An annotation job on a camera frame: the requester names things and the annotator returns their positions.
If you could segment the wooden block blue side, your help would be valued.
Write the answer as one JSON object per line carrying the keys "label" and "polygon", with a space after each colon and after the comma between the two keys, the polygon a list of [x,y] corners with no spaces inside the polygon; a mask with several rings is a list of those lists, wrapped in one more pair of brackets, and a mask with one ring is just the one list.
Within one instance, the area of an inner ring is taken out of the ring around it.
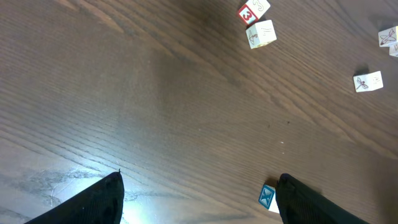
{"label": "wooden block blue side", "polygon": [[279,213],[276,201],[276,190],[274,187],[264,184],[259,196],[259,203],[270,212]]}

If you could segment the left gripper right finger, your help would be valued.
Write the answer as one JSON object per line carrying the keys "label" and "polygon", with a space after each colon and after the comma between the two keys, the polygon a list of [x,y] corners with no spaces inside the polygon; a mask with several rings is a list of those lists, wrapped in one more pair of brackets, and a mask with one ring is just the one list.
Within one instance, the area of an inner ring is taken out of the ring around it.
{"label": "left gripper right finger", "polygon": [[285,224],[366,223],[287,173],[277,182],[276,202]]}

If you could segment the wooden block yellow K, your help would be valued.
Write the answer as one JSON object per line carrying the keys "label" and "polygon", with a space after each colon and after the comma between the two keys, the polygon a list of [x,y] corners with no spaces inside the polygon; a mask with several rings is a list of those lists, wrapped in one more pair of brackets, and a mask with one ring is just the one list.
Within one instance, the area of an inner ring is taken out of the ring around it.
{"label": "wooden block yellow K", "polygon": [[277,40],[272,20],[256,22],[246,29],[249,46],[256,49]]}

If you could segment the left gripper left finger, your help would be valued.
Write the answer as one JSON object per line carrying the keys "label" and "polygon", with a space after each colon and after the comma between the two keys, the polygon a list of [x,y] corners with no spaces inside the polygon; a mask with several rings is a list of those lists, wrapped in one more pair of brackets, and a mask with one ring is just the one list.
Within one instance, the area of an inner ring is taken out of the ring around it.
{"label": "left gripper left finger", "polygon": [[120,224],[123,202],[122,175],[112,172],[27,224]]}

